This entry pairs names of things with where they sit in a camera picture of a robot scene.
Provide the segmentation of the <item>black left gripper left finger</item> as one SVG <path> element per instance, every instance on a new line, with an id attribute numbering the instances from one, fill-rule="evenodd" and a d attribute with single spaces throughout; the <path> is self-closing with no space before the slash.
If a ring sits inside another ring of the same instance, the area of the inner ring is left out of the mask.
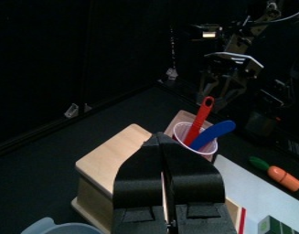
<path id="1" fill-rule="evenodd" d="M 166 234 L 162 137 L 154 134 L 119 168 L 111 234 Z"/>

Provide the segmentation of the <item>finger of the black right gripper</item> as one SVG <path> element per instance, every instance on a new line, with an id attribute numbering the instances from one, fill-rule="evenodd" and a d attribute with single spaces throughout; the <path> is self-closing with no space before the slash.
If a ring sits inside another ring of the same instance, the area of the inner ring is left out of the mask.
<path id="1" fill-rule="evenodd" d="M 202 73 L 199 90 L 196 93 L 198 104 L 202 104 L 204 97 L 211 94 L 212 90 L 218 87 L 218 85 L 219 85 L 219 77 L 210 71 L 204 71 Z"/>
<path id="2" fill-rule="evenodd" d="M 227 104 L 247 90 L 247 79 L 226 77 L 219 96 L 215 98 L 214 112 L 219 112 Z"/>

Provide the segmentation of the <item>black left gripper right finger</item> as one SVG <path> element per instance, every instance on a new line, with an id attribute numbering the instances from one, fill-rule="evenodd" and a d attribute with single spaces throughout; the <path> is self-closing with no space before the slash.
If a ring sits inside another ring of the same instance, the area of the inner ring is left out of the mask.
<path id="1" fill-rule="evenodd" d="M 208 160 L 158 134 L 170 234 L 236 234 L 220 173 Z"/>

